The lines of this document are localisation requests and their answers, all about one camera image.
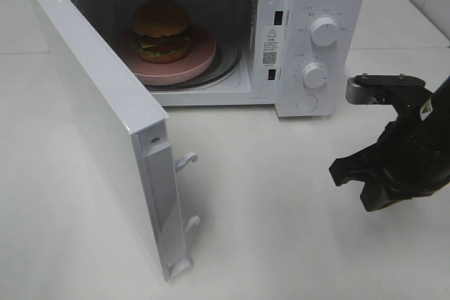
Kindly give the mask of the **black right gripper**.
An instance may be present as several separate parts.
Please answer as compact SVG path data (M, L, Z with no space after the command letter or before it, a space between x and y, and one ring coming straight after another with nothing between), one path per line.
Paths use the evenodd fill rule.
M329 172L335 185L364 183L360 194L366 211L378 211L403 200L429 197L449 183L449 81L431 92L417 77L354 77L375 86L397 118L377 141L353 155L336 159Z

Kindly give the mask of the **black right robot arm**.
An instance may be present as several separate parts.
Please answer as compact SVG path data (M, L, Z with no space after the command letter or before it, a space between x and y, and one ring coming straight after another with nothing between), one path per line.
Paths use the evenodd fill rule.
M448 80L431 92L417 77L363 73L347 80L346 99L391 105L397 112L374 144L329 168L337 186L364 183L360 199L366 211L429 197L449 184Z

